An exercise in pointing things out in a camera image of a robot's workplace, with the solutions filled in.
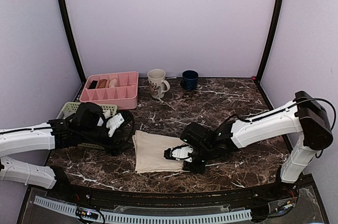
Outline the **beige boxer underwear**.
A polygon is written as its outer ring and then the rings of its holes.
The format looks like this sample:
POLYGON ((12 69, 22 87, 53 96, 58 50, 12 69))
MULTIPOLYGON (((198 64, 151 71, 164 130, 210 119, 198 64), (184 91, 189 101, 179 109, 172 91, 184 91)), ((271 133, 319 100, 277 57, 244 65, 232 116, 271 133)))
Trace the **beige boxer underwear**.
POLYGON ((183 161, 167 160, 164 151, 182 144, 177 137, 135 131, 133 143, 136 155, 136 173, 181 172, 183 161))

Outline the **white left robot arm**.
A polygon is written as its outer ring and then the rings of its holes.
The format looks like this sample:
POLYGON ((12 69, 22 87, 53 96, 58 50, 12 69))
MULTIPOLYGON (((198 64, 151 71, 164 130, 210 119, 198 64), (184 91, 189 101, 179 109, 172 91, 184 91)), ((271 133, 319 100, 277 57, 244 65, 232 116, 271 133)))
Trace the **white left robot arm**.
POLYGON ((15 160, 10 155, 36 150, 58 150, 83 143, 114 150, 118 145, 111 142, 112 136, 124 121, 117 114, 109 120, 94 118, 86 122, 75 118, 54 119, 31 128, 3 130, 1 180, 53 190, 63 201, 69 201, 74 197, 74 188, 63 168, 33 165, 15 160))

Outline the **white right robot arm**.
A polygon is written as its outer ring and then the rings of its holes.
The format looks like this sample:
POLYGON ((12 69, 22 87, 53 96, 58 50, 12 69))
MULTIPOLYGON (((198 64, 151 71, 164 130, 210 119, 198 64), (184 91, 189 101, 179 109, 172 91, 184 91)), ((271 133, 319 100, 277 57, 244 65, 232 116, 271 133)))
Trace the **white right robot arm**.
POLYGON ((209 160, 266 139, 298 133, 296 146, 278 169, 276 182, 269 189, 270 196, 280 200, 314 156, 333 143, 334 124, 329 122, 321 101, 299 91, 293 100, 279 108, 247 119, 229 117, 216 130, 190 123, 181 135, 181 140, 190 147, 183 167, 194 174, 203 174, 209 160))

